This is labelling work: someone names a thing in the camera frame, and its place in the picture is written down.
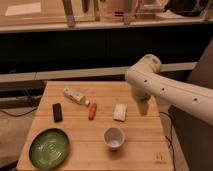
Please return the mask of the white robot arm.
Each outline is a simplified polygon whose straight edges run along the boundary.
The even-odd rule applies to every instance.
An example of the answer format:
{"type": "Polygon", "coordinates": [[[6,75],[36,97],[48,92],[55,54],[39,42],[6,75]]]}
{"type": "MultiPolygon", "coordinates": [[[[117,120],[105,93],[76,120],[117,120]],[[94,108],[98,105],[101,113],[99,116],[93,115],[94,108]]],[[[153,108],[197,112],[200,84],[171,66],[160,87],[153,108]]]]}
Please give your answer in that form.
{"type": "Polygon", "coordinates": [[[177,108],[213,125],[213,89],[184,83],[159,75],[160,59],[153,54],[144,55],[125,73],[135,98],[158,96],[177,108]]]}

